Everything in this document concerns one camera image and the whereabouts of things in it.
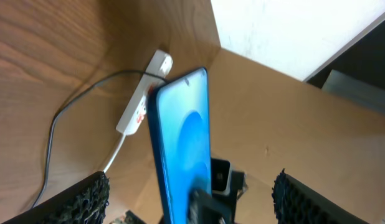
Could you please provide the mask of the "blue Samsung Galaxy smartphone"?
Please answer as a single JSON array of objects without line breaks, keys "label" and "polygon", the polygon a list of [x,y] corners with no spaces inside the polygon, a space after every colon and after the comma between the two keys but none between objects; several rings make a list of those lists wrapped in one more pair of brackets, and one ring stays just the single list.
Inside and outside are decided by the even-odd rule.
[{"label": "blue Samsung Galaxy smartphone", "polygon": [[187,223],[190,193],[212,192],[207,70],[155,88],[147,118],[164,222]]}]

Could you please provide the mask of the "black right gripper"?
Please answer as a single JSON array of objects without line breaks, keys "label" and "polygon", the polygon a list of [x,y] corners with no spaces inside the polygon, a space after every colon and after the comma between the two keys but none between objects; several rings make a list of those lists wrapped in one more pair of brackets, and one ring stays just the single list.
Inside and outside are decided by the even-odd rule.
[{"label": "black right gripper", "polygon": [[188,223],[235,223],[235,212],[238,200],[247,191],[244,172],[232,171],[228,195],[210,196],[201,189],[195,189],[189,196]]}]

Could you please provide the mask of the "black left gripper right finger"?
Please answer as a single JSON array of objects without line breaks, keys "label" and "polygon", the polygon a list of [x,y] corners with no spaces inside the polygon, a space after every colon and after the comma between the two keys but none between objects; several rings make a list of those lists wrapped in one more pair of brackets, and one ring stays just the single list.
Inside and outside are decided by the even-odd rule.
[{"label": "black left gripper right finger", "polygon": [[368,224],[281,171],[272,188],[278,224]]}]

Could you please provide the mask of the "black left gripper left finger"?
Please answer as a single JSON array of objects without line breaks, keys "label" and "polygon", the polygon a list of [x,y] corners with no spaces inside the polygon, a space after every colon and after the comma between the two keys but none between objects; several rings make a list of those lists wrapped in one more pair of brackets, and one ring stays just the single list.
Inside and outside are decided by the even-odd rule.
[{"label": "black left gripper left finger", "polygon": [[102,224],[109,205],[109,193],[109,179],[104,172],[98,171],[4,224]]}]

